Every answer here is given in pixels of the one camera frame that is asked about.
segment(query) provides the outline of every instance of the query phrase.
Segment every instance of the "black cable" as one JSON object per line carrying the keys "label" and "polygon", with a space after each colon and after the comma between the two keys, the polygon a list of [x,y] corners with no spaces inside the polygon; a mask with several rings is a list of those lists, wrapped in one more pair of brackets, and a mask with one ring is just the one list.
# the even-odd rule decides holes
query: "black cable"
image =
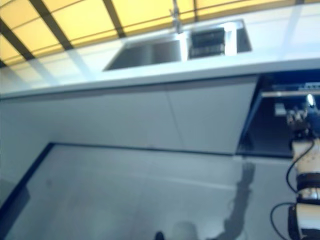
{"label": "black cable", "polygon": [[295,164],[300,161],[305,155],[307,155],[309,153],[309,151],[315,146],[315,141],[312,140],[312,144],[311,146],[303,153],[301,154],[291,165],[290,167],[288,168],[288,171],[286,172],[286,176],[285,176],[285,180],[286,180],[286,183],[288,184],[289,188],[294,192],[294,193],[297,193],[298,191],[291,185],[290,181],[289,181],[289,175],[290,175],[290,172],[292,170],[292,168],[295,166]]}
{"label": "black cable", "polygon": [[282,203],[279,203],[277,205],[275,205],[271,212],[270,212],[270,222],[271,222],[271,225],[273,227],[273,230],[279,235],[280,238],[282,238],[283,240],[288,240],[287,238],[285,238],[280,232],[279,230],[277,229],[276,225],[275,225],[275,222],[274,222],[274,212],[277,208],[281,207],[281,206],[284,206],[284,205],[295,205],[294,203],[292,202],[282,202]]}

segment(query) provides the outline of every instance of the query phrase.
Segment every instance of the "blue trim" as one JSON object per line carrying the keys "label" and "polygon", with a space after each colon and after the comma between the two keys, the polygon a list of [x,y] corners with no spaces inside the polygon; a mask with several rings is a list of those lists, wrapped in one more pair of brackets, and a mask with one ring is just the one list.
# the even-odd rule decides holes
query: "blue trim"
{"label": "blue trim", "polygon": [[13,207],[14,204],[17,204],[21,206],[22,204],[25,205],[26,202],[19,202],[19,196],[22,193],[26,192],[26,185],[29,181],[29,179],[33,176],[35,171],[38,169],[40,164],[44,161],[48,153],[52,150],[54,147],[54,143],[48,143],[48,145],[42,150],[42,152],[39,154],[39,156],[35,159],[34,163],[31,165],[31,167],[28,169],[28,171],[25,173],[25,175],[22,177],[20,182],[15,186],[13,191],[10,193],[8,198],[5,200],[3,205],[0,208],[0,239],[4,239],[5,236],[8,234],[9,230],[11,229],[12,225],[14,224],[17,217],[19,217],[20,212],[23,210],[23,206],[19,207],[18,211]]}

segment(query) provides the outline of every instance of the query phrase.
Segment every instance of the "white robot part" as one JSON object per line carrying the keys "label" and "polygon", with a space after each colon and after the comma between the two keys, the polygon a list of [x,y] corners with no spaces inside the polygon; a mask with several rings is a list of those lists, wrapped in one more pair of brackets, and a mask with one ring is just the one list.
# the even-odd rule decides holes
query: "white robot part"
{"label": "white robot part", "polygon": [[296,216],[300,236],[303,237],[303,230],[320,231],[320,205],[298,203]]}
{"label": "white robot part", "polygon": [[[294,141],[293,148],[293,161],[296,161],[310,146],[311,141]],[[314,139],[313,148],[296,163],[297,174],[305,173],[320,173],[320,138]]]}

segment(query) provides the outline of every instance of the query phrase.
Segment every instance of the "sink basin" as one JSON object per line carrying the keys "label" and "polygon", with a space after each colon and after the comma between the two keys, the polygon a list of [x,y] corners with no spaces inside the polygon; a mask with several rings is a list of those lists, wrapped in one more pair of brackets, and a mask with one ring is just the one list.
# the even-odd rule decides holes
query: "sink basin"
{"label": "sink basin", "polygon": [[232,56],[250,50],[244,23],[236,20],[181,34],[127,42],[104,70],[183,62],[211,55]]}
{"label": "sink basin", "polygon": [[187,34],[172,34],[146,41],[129,42],[108,70],[188,60]]}

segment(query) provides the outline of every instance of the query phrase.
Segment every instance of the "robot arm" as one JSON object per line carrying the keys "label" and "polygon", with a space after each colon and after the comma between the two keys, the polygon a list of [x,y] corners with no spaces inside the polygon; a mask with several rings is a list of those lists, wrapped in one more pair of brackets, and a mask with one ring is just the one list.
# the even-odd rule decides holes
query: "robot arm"
{"label": "robot arm", "polygon": [[312,95],[305,111],[289,112],[288,125],[294,133],[291,143],[295,166],[296,204],[288,211],[288,232],[292,240],[320,240],[320,111]]}

